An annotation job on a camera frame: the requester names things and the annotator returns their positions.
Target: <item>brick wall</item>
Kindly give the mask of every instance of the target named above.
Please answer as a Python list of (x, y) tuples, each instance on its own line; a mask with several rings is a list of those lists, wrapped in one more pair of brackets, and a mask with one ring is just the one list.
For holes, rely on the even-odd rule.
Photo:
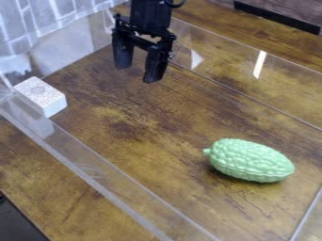
[(0, 0), (0, 56), (24, 53), (38, 38), (127, 0)]

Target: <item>white block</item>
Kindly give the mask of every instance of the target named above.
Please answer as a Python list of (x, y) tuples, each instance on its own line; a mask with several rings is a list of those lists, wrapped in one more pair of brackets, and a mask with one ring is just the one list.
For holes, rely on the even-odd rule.
[(36, 77), (30, 78), (14, 88), (23, 100), (47, 118), (67, 107), (66, 95)]

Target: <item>clear acrylic enclosure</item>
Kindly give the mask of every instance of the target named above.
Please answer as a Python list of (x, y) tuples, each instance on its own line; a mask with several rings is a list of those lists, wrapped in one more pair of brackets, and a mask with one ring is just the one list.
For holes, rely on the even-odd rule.
[[(114, 67), (112, 24), (106, 9), (28, 52), (0, 53), (0, 114), (160, 240), (305, 240), (322, 184), (321, 73), (174, 19), (175, 58), (146, 85), (143, 51), (131, 69)], [(51, 119), (10, 91), (31, 76), (67, 95)], [(274, 184), (225, 176), (203, 148), (226, 137), (281, 151), (295, 173)]]

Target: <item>bitter melon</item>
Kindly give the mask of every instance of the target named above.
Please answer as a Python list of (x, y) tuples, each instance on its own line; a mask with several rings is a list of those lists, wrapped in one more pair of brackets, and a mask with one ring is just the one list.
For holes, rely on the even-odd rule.
[(295, 170), (287, 157), (273, 148), (234, 138), (225, 138), (210, 149), (210, 163), (218, 171), (235, 178), (259, 183), (286, 179)]

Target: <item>white foam block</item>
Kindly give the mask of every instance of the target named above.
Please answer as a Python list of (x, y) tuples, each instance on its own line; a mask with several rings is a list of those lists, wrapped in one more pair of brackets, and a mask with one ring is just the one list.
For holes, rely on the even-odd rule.
[(14, 88), (24, 101), (47, 118), (67, 107), (66, 95), (36, 77), (30, 78)]

